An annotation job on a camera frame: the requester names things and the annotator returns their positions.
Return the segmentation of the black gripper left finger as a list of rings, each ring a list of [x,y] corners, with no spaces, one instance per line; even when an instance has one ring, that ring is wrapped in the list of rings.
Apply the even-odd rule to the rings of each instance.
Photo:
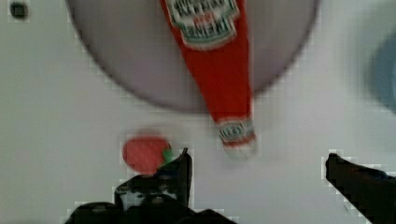
[[[149,196],[165,195],[188,206],[191,193],[192,158],[184,147],[181,154],[154,175],[136,175],[116,187],[114,203],[121,209],[139,206]]]

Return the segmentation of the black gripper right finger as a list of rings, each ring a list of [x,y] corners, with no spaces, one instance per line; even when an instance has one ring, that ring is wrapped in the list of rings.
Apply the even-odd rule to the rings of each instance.
[[[372,224],[395,224],[395,177],[330,153],[325,178]]]

